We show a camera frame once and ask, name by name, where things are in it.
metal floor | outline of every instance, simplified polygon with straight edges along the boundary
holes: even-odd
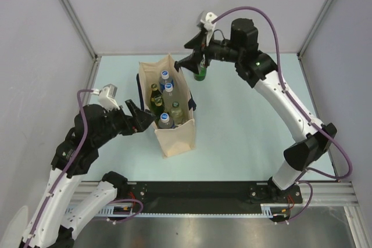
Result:
[[[311,207],[289,225],[253,218],[135,218],[91,221],[74,248],[349,248],[355,247],[343,207]]]

white wall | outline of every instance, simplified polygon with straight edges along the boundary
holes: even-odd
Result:
[[[58,0],[0,0],[0,238],[33,214],[92,60]]]
[[[196,19],[203,10],[217,15],[236,6],[264,10],[278,32],[281,52],[297,52],[325,0],[70,0],[97,53],[168,53],[198,32]],[[252,18],[259,29],[260,48],[274,52],[265,20],[254,12],[226,17],[217,28],[230,37],[237,17]]]
[[[372,0],[336,0],[303,60],[314,100],[354,164],[352,182],[372,228]],[[339,152],[336,164],[345,173]]]

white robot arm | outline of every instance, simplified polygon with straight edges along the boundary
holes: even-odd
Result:
[[[278,191],[284,191],[295,183],[312,162],[328,150],[330,141],[322,132],[333,138],[337,130],[332,123],[324,125],[320,119],[312,115],[285,80],[281,79],[278,65],[269,55],[258,49],[258,30],[252,20],[235,19],[231,23],[230,39],[224,38],[222,41],[214,39],[216,21],[225,15],[227,13],[220,17],[212,12],[201,14],[198,24],[201,28],[200,33],[184,45],[193,52],[178,61],[176,67],[184,67],[198,74],[201,61],[205,61],[206,67],[213,59],[233,62],[238,75],[274,107],[295,141],[293,146],[284,151],[285,161],[269,179],[269,183]],[[306,112],[306,117],[299,108]],[[315,125],[321,127],[322,132],[315,129]]]
[[[137,108],[132,100],[126,101],[132,116],[125,115],[115,101],[116,90],[109,84],[102,90],[90,91],[98,95],[102,106],[84,106],[75,117],[75,127],[57,147],[47,188],[19,247],[72,247],[81,230],[103,206],[127,196],[127,179],[109,172],[93,193],[65,215],[76,187],[98,158],[98,149],[118,134],[145,131],[156,118]]]

blue bottle cap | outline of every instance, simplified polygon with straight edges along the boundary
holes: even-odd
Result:
[[[167,83],[164,86],[166,92],[171,92],[173,90],[173,85],[171,83]]]
[[[160,120],[162,123],[167,123],[169,121],[169,115],[167,113],[162,113],[160,115]]]
[[[163,78],[164,80],[166,80],[166,79],[169,78],[169,73],[168,73],[168,71],[162,71],[162,78]]]

green glass bottle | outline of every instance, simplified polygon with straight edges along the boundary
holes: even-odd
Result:
[[[199,74],[194,73],[194,79],[196,79],[197,81],[202,81],[205,79],[206,75],[207,75],[207,68],[205,67],[205,59],[203,59],[200,62]]]
[[[163,96],[158,90],[156,84],[151,85],[151,99],[150,99],[151,111],[160,118],[160,115],[164,113],[164,101]]]

